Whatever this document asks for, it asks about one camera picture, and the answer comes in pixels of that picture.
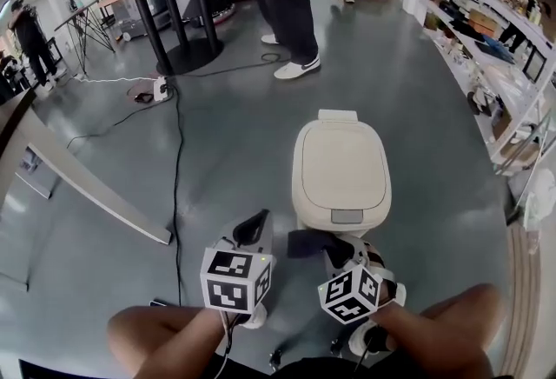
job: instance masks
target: shelf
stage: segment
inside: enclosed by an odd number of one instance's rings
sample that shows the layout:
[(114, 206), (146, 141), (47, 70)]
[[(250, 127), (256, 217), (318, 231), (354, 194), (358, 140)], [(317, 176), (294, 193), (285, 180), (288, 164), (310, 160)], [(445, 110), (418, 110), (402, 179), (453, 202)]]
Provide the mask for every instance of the shelf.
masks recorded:
[(496, 57), (491, 57), (479, 50), (474, 39), (457, 31), (450, 22), (453, 20), (447, 13), (430, 0), (421, 0), (427, 10), (432, 11), (458, 38), (463, 46), (471, 53), (473, 60), (479, 65), (486, 84), (500, 95), (512, 117), (523, 116), (522, 111), (527, 106), (527, 98), (532, 100), (537, 94), (537, 88), (529, 82), (523, 72), (510, 63)]
[[(436, 46), (440, 55), (444, 59), (444, 62), (446, 62), (446, 65), (452, 72), (452, 75), (456, 80), (456, 82), (458, 83), (458, 85), (460, 86), (461, 91), (463, 92), (464, 96), (467, 97), (467, 93), (471, 91), (471, 81), (470, 81), (471, 75), (466, 73), (465, 71), (462, 71), (460, 66), (457, 65), (453, 61), (453, 59), (442, 49), (442, 47), (436, 43), (435, 41), (436, 37), (434, 32), (425, 29), (425, 34), (433, 40), (434, 45)], [(474, 117), (475, 117), (475, 121), (477, 122), (477, 126), (479, 127), (480, 134), (483, 138), (483, 142), (485, 143), (486, 149), (488, 150), (488, 155), (492, 155), (492, 153), (494, 152), (493, 145), (496, 142), (496, 139), (494, 138), (494, 134), (493, 134), (492, 123), (491, 123), (492, 118), (489, 118), (488, 116), (485, 115), (476, 115)]]
[(482, 3), (486, 3), (490, 6), (492, 10), (499, 13), (500, 16), (504, 17), (508, 22), (513, 23), (518, 30), (520, 30), (529, 39), (541, 55), (548, 58), (552, 53), (551, 48), (547, 45), (550, 41), (544, 36), (539, 26), (530, 22), (527, 18), (518, 14), (507, 6), (504, 2), (500, 0), (480, 0)]

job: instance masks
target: sneaker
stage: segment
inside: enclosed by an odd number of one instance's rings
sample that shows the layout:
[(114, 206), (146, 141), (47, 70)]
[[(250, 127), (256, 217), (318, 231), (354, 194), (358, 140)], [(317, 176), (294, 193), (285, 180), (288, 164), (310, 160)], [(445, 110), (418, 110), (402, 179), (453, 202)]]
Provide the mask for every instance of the sneaker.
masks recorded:
[[(407, 290), (403, 283), (398, 283), (398, 289), (396, 290), (396, 298), (394, 301), (398, 303), (400, 306), (404, 306), (406, 304), (407, 298)], [(349, 337), (349, 349), (351, 350), (354, 355), (361, 357), (367, 348), (367, 344), (365, 343), (365, 335), (367, 332), (376, 327), (376, 323), (372, 320), (365, 321), (362, 325), (360, 325), (354, 333)], [(376, 355), (378, 353), (373, 353), (368, 351), (368, 354)]]
[(61, 69), (57, 69), (56, 70), (56, 74), (52, 75), (52, 77), (54, 77), (54, 79), (60, 79), (63, 75), (65, 75), (68, 72), (68, 69), (66, 69), (65, 67), (62, 67)]
[(264, 35), (263, 37), (261, 37), (261, 41), (263, 43), (267, 43), (268, 45), (278, 45), (279, 44), (279, 42), (276, 40), (276, 36), (274, 34)]
[(247, 329), (258, 329), (267, 321), (267, 316), (267, 309), (261, 303), (255, 308), (255, 312), (251, 315), (249, 320), (245, 323), (241, 323), (240, 326)]
[(298, 63), (287, 63), (286, 65), (275, 71), (275, 77), (276, 79), (282, 80), (297, 79), (298, 77), (305, 75), (305, 73), (308, 73), (309, 71), (318, 70), (320, 67), (321, 59), (317, 54), (316, 58), (307, 65), (301, 65)]

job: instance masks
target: white shelving unit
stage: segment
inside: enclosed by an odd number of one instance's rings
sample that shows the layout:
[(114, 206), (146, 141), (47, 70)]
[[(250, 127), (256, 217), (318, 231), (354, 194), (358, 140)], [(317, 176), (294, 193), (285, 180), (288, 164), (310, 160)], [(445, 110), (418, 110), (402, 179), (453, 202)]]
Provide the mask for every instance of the white shelving unit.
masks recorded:
[[(493, 141), (490, 118), (477, 117), (481, 135), (485, 140), (493, 163), (501, 164), (505, 158), (500, 152), (509, 143), (510, 139), (513, 138), (521, 124), (523, 122), (537, 121), (539, 100), (545, 99), (545, 103), (552, 103), (556, 99), (556, 92), (551, 84), (551, 79), (556, 70), (556, 47), (544, 36), (542, 30), (537, 25), (529, 22), (503, 1), (479, 0), (479, 3), (481, 8), (484, 7), (485, 10), (493, 11), (499, 20), (502, 18), (509, 23), (513, 23), (546, 59), (537, 83), (530, 82), (517, 65), (506, 63), (483, 53), (471, 37), (459, 33), (450, 24), (453, 19), (432, 1), (403, 0), (403, 8), (408, 13), (414, 15), (421, 24), (425, 22), (427, 12), (433, 12), (467, 49), (480, 71), (481, 83), (485, 84), (495, 94), (500, 95), (504, 101), (512, 119), (498, 140)], [(437, 43), (436, 46), (447, 63), (448, 68), (452, 71), (455, 80), (464, 90), (464, 76), (462, 76), (461, 70), (458, 69), (459, 66), (455, 64), (453, 59)], [(513, 163), (512, 169), (522, 169), (520, 164), (522, 166), (528, 165), (528, 163), (516, 161)]]

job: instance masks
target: gray floor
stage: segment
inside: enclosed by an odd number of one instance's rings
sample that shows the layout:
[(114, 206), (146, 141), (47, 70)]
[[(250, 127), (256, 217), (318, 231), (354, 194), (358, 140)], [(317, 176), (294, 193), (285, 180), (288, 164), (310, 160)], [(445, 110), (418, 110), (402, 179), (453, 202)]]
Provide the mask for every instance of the gray floor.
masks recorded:
[[(194, 79), (180, 77), (186, 144), (179, 214), (186, 304), (202, 303), (202, 251), (261, 208), (275, 218), (279, 264), (264, 329), (238, 329), (232, 358), (268, 372), (268, 354), (303, 334), (284, 362), (326, 355), (340, 327), (319, 308), (323, 263), (285, 257), (295, 228), (290, 199), (293, 147), (318, 109), (356, 110), (384, 142), (393, 201), (367, 238), (407, 285), (415, 311), (490, 282), (507, 295), (506, 230), (479, 130), (447, 66), (398, 0), (355, 6), (312, 0), (322, 70), (295, 83), (272, 76), (276, 64)], [(219, 27), (226, 49), (198, 72), (258, 63), (280, 48), (259, 42), (268, 29), (253, 3)], [(176, 44), (167, 31), (163, 41)], [(90, 76), (146, 76), (146, 39), (116, 56), (92, 50)], [(131, 83), (70, 82), (38, 109), (59, 135), (103, 130), (136, 109)], [(178, 135), (173, 103), (140, 113), (107, 136), (74, 143), (77, 157), (158, 223), (172, 214)], [(17, 358), (85, 376), (125, 377), (105, 337), (110, 316), (153, 297), (175, 302), (175, 247), (126, 227), (60, 183), (46, 201), (16, 180), (2, 210), (0, 270), (24, 276), (30, 292), (0, 286), (0, 369), (17, 377)], [(500, 363), (504, 331), (490, 353)]]

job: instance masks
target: extension cord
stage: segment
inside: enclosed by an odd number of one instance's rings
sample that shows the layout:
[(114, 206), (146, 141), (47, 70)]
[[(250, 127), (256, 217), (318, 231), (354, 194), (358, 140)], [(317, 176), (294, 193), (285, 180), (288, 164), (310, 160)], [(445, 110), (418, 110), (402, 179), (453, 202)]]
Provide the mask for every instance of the extension cord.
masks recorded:
[(155, 101), (158, 103), (164, 101), (164, 99), (168, 97), (168, 84), (164, 76), (160, 76), (156, 79), (153, 84), (153, 94), (155, 95)]

